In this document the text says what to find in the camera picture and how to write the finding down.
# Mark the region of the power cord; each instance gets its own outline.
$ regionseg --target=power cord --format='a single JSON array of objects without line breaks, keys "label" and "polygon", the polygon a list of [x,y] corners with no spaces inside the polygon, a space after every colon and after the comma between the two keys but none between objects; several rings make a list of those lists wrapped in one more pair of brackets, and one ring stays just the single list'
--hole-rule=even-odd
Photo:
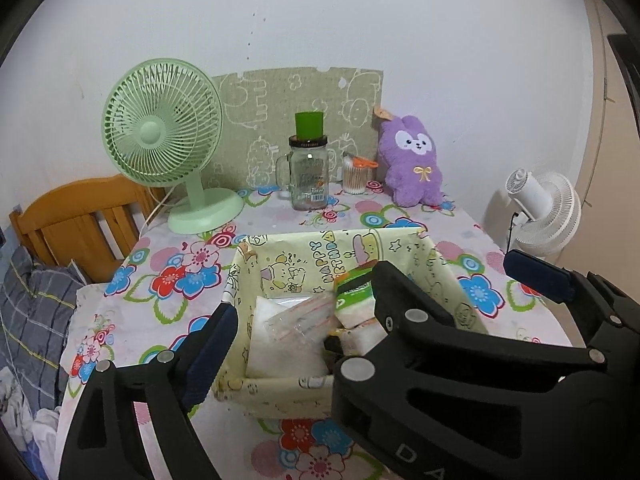
[{"label": "power cord", "polygon": [[165,205],[166,201],[169,200],[169,197],[171,196],[171,193],[174,192],[175,188],[177,186],[173,186],[170,190],[169,193],[167,193],[164,198],[162,199],[162,202],[158,202],[158,199],[153,195],[153,193],[151,193],[151,190],[149,188],[149,193],[151,194],[151,196],[153,197],[153,199],[158,203],[158,205],[156,205],[156,207],[154,208],[154,210],[151,212],[151,214],[145,218],[145,223],[142,224],[142,228],[140,229],[140,236],[138,237],[138,240],[140,240],[140,238],[142,238],[142,235],[146,233],[146,231],[148,231],[148,225],[149,225],[149,221],[154,217],[154,215],[156,214],[156,212],[158,212],[158,210]]},{"label": "power cord", "polygon": [[516,216],[518,216],[518,213],[514,213],[513,215],[511,215],[511,224],[509,225],[509,238],[507,240],[507,250],[504,251],[505,253],[508,253],[509,248],[511,247],[511,234],[513,233],[513,221],[516,219]]}]

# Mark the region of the white wall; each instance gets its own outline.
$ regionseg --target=white wall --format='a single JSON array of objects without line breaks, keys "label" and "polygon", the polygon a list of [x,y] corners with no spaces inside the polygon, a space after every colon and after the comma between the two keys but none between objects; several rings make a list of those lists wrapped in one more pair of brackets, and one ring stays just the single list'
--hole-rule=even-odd
[{"label": "white wall", "polygon": [[383,105],[423,119],[446,191],[479,221],[512,169],[575,181],[584,153],[583,0],[47,0],[0,68],[0,225],[17,203],[115,172],[100,140],[105,98],[159,56],[212,75],[384,70]]}]

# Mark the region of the plaid pillow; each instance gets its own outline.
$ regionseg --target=plaid pillow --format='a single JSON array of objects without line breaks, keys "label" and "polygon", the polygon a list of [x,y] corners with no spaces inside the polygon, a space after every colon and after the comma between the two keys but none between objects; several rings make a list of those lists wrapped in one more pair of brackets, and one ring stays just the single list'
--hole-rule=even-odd
[{"label": "plaid pillow", "polygon": [[25,247],[0,285],[0,368],[11,368],[33,413],[62,403],[68,376],[60,356],[81,287],[68,269],[34,262]]}]

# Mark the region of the fan grille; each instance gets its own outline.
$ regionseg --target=fan grille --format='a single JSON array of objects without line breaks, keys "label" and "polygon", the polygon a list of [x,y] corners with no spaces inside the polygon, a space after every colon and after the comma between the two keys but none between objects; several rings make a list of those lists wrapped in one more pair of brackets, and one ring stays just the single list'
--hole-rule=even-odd
[{"label": "fan grille", "polygon": [[204,168],[221,129],[212,81],[177,59],[153,59],[130,70],[111,91],[102,120],[114,163],[145,186],[173,185]]},{"label": "fan grille", "polygon": [[527,173],[523,168],[519,168],[514,171],[507,180],[507,191],[509,193],[521,192],[527,183],[528,178],[529,173]]},{"label": "fan grille", "polygon": [[580,223],[580,198],[562,174],[545,173],[538,181],[553,197],[553,207],[546,218],[524,224],[516,240],[527,253],[548,256],[562,250],[574,236]]}]

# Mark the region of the white desk fan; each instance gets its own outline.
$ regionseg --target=white desk fan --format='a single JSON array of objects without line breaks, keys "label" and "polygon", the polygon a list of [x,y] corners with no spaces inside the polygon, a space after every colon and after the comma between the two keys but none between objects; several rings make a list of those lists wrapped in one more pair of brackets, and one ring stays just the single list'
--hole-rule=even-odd
[{"label": "white desk fan", "polygon": [[114,86],[102,117],[102,140],[118,170],[149,187],[184,182],[187,198],[169,213],[178,234],[211,231],[242,211],[229,189],[203,189],[200,171],[216,151],[222,105],[199,69],[178,59],[152,59]]},{"label": "white desk fan", "polygon": [[512,222],[513,237],[532,256],[561,251],[578,230],[580,198],[567,177],[548,172],[533,176],[519,168],[507,179],[509,197],[522,212]]}]

